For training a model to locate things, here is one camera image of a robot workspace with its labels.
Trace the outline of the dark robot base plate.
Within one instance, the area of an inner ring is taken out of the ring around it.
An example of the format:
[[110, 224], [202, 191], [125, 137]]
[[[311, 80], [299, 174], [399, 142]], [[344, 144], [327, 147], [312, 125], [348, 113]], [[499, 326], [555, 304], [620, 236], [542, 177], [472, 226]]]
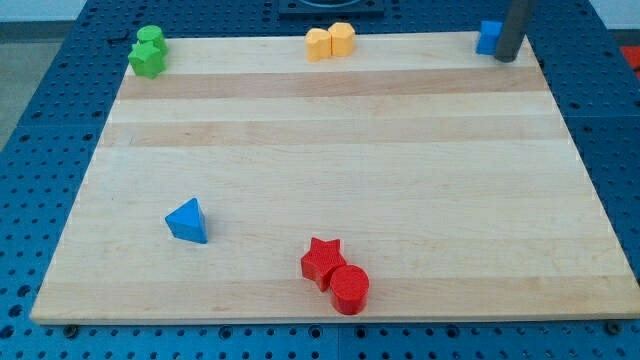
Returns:
[[280, 17], [306, 15], [381, 15], [385, 11], [384, 0], [278, 0]]

